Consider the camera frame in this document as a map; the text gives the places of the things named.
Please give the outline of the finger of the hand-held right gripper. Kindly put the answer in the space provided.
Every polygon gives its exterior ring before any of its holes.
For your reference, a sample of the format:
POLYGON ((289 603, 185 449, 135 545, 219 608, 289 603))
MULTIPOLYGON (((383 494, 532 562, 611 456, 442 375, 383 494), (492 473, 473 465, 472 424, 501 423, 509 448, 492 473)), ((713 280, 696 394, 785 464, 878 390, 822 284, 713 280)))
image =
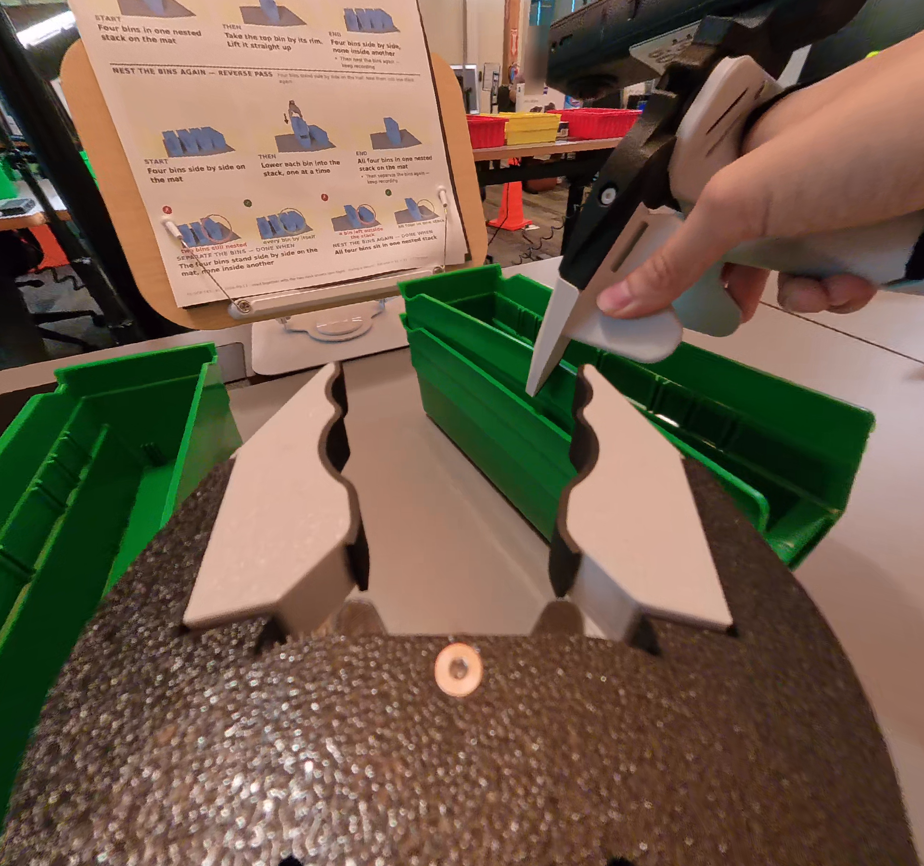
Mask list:
POLYGON ((679 346, 683 328, 671 306, 621 320, 604 314, 599 295, 664 247, 683 224, 673 207, 668 167, 683 95, 655 90, 641 118, 620 140, 584 202, 563 247, 552 296, 534 342, 527 392, 537 395, 578 341, 641 363, 660 362, 679 346))

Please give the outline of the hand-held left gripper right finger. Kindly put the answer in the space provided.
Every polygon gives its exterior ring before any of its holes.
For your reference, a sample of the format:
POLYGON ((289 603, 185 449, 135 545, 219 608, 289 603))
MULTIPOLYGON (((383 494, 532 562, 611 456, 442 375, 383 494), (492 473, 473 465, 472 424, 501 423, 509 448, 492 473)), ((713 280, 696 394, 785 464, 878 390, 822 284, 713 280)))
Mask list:
POLYGON ((592 365, 580 366, 549 554, 558 598, 609 641, 641 644, 653 620, 733 634, 685 458, 592 365))

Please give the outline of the printed instruction sheet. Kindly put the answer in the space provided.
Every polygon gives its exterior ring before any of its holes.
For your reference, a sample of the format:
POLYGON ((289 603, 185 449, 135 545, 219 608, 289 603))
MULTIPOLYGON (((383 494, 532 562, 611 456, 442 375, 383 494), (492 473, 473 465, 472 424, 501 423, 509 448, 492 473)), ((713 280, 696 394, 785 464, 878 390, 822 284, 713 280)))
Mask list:
POLYGON ((418 0, 68 0, 180 308, 468 253, 418 0))

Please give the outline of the orange traffic cone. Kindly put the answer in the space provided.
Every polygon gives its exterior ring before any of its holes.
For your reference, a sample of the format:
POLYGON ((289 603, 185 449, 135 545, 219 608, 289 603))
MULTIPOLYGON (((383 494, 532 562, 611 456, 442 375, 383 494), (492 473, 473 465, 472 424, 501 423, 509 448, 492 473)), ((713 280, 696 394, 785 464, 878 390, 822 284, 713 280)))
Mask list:
POLYGON ((487 222, 487 226, 496 232, 514 232, 532 225, 533 222, 524 214, 523 184, 519 181, 504 184, 500 209, 496 216, 487 222))

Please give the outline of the wooden-top table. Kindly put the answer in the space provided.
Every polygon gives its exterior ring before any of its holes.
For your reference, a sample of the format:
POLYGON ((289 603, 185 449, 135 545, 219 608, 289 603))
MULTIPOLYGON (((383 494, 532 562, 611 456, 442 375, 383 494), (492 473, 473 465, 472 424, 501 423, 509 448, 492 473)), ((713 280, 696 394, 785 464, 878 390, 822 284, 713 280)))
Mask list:
POLYGON ((621 137, 475 148, 479 188, 539 179, 564 179, 568 185, 563 244, 570 239, 584 192, 599 174, 621 137))

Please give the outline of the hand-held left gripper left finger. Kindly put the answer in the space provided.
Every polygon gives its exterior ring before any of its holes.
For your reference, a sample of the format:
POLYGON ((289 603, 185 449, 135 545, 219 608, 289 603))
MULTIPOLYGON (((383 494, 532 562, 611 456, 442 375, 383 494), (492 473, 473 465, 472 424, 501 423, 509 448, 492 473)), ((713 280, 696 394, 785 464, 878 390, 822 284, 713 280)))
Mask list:
POLYGON ((369 587, 342 365, 323 366, 237 451, 197 579, 188 629, 273 619, 305 635, 369 587))

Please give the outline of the black tripod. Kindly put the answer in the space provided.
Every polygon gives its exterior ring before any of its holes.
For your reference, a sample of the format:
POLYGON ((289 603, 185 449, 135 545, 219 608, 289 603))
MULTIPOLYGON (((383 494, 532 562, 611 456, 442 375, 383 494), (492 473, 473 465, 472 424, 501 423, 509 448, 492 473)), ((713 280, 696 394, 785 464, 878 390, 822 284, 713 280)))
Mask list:
POLYGON ((16 31, 1 17, 2 94, 69 222, 49 209, 49 226, 120 344, 159 335, 156 313, 143 300, 90 170, 56 97, 30 62, 16 31))

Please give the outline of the yellow plastic bin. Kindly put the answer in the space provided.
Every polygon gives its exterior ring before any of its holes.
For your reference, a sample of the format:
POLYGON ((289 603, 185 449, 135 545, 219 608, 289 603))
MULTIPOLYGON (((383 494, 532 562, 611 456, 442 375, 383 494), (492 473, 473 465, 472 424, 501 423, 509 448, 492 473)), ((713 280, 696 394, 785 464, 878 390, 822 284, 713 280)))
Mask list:
POLYGON ((561 124, 559 112, 504 112, 498 118, 504 121, 506 146, 554 143, 561 124))

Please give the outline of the person's right hand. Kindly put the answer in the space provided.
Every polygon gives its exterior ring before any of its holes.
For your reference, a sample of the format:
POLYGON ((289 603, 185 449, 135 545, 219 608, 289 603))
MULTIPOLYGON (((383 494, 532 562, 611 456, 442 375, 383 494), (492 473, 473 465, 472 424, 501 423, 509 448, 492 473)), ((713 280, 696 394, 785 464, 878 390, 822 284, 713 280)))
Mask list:
POLYGON ((611 317, 672 305, 738 245, 875 225, 923 207, 923 34, 781 98, 684 225, 598 297, 611 317))

